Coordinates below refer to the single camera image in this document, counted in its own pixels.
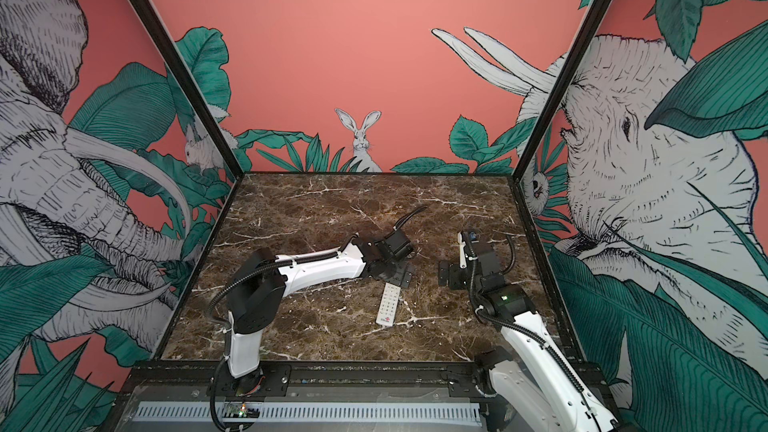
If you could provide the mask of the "white remote control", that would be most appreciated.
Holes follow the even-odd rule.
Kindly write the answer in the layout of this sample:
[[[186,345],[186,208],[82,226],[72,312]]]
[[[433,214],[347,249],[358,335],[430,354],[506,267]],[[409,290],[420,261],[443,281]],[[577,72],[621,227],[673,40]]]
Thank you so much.
[[[379,309],[376,316],[376,323],[383,327],[392,327],[395,322],[398,308],[401,288],[391,283],[386,283]]]

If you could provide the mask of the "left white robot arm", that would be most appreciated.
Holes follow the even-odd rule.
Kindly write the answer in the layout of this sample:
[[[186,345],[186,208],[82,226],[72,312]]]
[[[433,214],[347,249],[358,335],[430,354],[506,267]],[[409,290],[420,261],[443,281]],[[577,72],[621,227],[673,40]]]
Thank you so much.
[[[241,379],[259,369],[263,330],[274,321],[284,297],[361,277],[401,285],[413,252],[401,230],[373,241],[353,235],[340,247],[307,254],[274,255],[266,248],[254,252],[205,310],[206,319],[225,330],[229,376]]]

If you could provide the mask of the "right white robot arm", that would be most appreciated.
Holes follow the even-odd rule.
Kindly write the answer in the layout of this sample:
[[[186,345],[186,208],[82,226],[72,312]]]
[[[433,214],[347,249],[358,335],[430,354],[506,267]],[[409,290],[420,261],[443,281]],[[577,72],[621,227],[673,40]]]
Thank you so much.
[[[506,279],[513,265],[502,265],[473,232],[460,232],[457,242],[459,261],[438,263],[438,284],[467,291],[474,316],[511,347],[478,356],[478,391],[505,399],[533,431],[618,431],[619,419],[568,362],[530,297]]]

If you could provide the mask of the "small green circuit board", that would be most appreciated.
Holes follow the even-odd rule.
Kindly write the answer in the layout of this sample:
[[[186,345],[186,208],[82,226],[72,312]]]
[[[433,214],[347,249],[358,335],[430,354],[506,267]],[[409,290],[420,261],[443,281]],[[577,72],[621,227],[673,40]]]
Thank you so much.
[[[225,421],[257,419],[261,415],[257,403],[225,403],[222,416]]]

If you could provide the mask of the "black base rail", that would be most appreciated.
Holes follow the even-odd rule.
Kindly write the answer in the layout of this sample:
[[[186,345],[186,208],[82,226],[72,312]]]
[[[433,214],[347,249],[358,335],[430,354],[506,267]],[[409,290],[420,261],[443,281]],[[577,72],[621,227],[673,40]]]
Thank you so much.
[[[234,378],[215,361],[147,361],[136,366],[122,386],[128,394],[139,386],[200,386],[216,384],[220,395],[251,392],[255,397],[285,397],[290,387],[446,388],[459,398],[484,399],[491,386],[472,362],[264,361],[257,370]]]

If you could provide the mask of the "right black frame post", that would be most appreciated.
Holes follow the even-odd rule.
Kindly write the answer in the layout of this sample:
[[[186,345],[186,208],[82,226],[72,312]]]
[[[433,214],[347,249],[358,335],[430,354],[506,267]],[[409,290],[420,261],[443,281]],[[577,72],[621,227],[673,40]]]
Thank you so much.
[[[519,184],[522,181],[523,174],[532,161],[534,153],[541,143],[549,124],[556,112],[560,109],[561,102],[565,97],[567,89],[587,53],[590,42],[602,23],[611,2],[612,0],[591,1],[586,16],[582,21],[582,25],[565,57],[565,61],[557,76],[553,89],[548,94],[545,106],[537,119],[523,155],[519,159],[518,165],[512,175],[515,184]]]

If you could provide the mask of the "black frame post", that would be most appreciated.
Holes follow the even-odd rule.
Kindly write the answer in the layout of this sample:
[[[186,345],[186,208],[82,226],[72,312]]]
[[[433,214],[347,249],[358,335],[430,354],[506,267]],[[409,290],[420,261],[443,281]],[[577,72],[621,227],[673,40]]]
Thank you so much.
[[[167,27],[162,22],[151,0],[128,0],[142,22],[146,32],[160,52],[173,77],[179,84],[182,95],[190,102],[196,116],[209,133],[211,140],[221,154],[225,164],[233,173],[235,181],[244,176],[244,171],[227,144],[218,123],[214,120],[208,104],[194,77],[182,58],[176,43],[172,40]]]
[[[519,184],[522,181],[523,174],[532,161],[534,153],[541,143],[549,124],[556,112],[560,109],[561,102],[565,97],[567,89],[587,53],[590,42],[602,23],[611,2],[612,0],[591,1],[586,16],[582,21],[582,25],[565,57],[565,61],[557,76],[553,89],[548,94],[545,106],[537,119],[523,155],[519,159],[518,165],[512,175],[515,184]]]

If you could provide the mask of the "left black frame post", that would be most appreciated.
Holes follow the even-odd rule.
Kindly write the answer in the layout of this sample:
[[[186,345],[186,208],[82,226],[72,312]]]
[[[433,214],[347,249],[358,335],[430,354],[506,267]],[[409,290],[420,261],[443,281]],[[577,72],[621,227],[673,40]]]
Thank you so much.
[[[142,22],[146,32],[160,52],[173,77],[179,84],[182,95],[190,102],[196,116],[209,133],[211,140],[221,154],[225,164],[233,173],[235,181],[244,176],[244,171],[227,144],[218,123],[214,120],[208,104],[194,77],[182,58],[176,43],[172,40],[167,27],[162,22],[151,0],[128,0]]]

